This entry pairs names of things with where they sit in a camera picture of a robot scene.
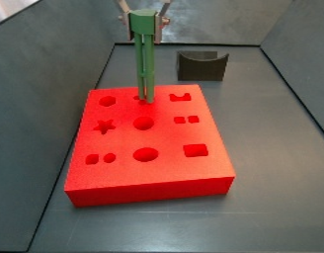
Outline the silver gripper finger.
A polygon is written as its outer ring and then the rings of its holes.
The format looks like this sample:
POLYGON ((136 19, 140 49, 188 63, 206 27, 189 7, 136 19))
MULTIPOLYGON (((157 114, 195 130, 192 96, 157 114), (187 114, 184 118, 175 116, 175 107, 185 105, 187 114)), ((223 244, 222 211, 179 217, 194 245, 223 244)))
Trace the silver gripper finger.
POLYGON ((120 10, 119 20, 123 22, 123 24, 127 27, 127 37, 128 37, 128 41, 131 41, 133 39, 133 32, 131 29, 131 16, 129 16, 131 8, 127 3, 127 0, 115 0, 115 3, 117 4, 117 8, 120 10))
POLYGON ((165 16, 165 12, 171 5, 171 0, 161 0, 163 6, 156 14, 156 33, 155 33, 155 43, 160 43, 163 40, 163 28, 169 24, 169 18, 165 16))

